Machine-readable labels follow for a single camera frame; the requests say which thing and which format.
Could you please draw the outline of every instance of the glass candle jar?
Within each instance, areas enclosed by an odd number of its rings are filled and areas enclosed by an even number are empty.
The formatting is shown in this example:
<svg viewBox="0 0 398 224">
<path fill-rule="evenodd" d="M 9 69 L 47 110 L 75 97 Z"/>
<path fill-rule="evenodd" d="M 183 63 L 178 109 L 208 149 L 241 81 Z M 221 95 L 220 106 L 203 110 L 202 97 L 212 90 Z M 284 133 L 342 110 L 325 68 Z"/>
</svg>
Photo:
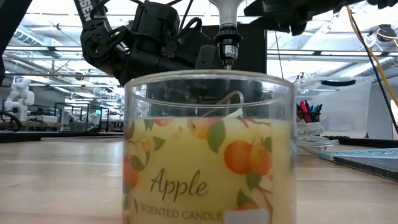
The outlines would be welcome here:
<svg viewBox="0 0 398 224">
<path fill-rule="evenodd" d="M 186 70 L 125 91 L 123 223 L 295 223 L 293 84 Z"/>
</svg>

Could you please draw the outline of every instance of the desk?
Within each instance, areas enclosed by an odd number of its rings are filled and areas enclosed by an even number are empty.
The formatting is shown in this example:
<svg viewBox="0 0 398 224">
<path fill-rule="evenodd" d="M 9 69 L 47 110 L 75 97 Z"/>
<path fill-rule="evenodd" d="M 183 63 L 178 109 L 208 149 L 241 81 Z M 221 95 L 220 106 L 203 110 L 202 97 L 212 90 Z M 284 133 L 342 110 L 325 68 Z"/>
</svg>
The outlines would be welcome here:
<svg viewBox="0 0 398 224">
<path fill-rule="evenodd" d="M 0 223 L 121 223 L 122 143 L 0 144 Z M 301 153 L 298 224 L 396 224 L 398 184 Z"/>
</svg>

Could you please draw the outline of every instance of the white sticker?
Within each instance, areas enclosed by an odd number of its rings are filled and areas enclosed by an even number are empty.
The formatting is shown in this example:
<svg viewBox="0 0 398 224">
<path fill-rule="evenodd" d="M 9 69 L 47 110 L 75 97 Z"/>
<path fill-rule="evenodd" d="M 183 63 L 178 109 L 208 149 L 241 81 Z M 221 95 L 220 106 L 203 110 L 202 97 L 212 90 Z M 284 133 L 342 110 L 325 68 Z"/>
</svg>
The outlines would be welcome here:
<svg viewBox="0 0 398 224">
<path fill-rule="evenodd" d="M 268 209 L 224 212 L 224 224 L 268 224 Z"/>
</svg>

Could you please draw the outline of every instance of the candle label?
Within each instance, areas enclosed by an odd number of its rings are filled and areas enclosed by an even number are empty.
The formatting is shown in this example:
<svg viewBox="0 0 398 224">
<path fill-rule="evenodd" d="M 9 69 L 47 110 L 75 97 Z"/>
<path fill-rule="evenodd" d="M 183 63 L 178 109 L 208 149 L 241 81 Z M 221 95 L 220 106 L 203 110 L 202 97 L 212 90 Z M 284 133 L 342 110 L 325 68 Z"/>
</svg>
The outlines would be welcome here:
<svg viewBox="0 0 398 224">
<path fill-rule="evenodd" d="M 294 224 L 292 124 L 151 118 L 124 132 L 124 224 Z"/>
</svg>

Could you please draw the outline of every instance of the yellow cable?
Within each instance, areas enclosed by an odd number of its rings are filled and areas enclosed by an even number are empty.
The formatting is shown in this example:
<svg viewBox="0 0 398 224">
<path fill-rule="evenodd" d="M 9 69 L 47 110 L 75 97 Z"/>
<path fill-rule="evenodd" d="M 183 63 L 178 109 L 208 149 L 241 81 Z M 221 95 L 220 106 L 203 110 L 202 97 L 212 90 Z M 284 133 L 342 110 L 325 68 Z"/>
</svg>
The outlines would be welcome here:
<svg viewBox="0 0 398 224">
<path fill-rule="evenodd" d="M 386 36 L 386 35 L 382 35 L 382 34 L 380 33 L 380 30 L 381 30 L 381 29 L 378 29 L 378 30 L 377 30 L 377 34 L 379 34 L 379 36 L 384 37 L 384 38 L 387 38 L 387 39 L 398 39 L 398 37 L 389 37 L 389 36 Z"/>
<path fill-rule="evenodd" d="M 353 13 L 351 12 L 351 10 L 349 9 L 348 6 L 346 6 L 346 8 L 347 8 L 347 12 L 348 12 L 349 22 L 351 23 L 351 27 L 353 28 L 353 30 L 354 30 L 354 32 L 355 32 L 355 34 L 356 34 L 358 40 L 361 42 L 361 38 L 360 38 L 360 36 L 359 36 L 359 33 L 358 33 L 358 31 L 357 31 L 357 29 L 355 28 L 355 25 L 354 25 Z M 378 69 L 379 69 L 379 71 L 380 71 L 380 74 L 381 74 L 381 77 L 382 77 L 384 83 L 386 84 L 386 88 L 387 88 L 388 92 L 389 92 L 390 95 L 391 95 L 391 98 L 394 100 L 394 103 L 398 106 L 398 100 L 397 100 L 397 98 L 396 98 L 394 92 L 391 90 L 390 84 L 388 83 L 388 80 L 387 80 L 387 78 L 386 78 L 386 74 L 384 74 L 384 70 L 383 70 L 383 68 L 381 67 L 381 64 L 380 64 L 380 62 L 379 62 L 379 58 L 372 52 L 372 50 L 371 50 L 369 47 L 367 47 L 367 48 L 368 48 L 369 53 L 371 54 L 372 58 L 373 58 L 373 59 L 376 61 L 376 63 L 377 63 L 377 67 L 378 67 Z"/>
</svg>

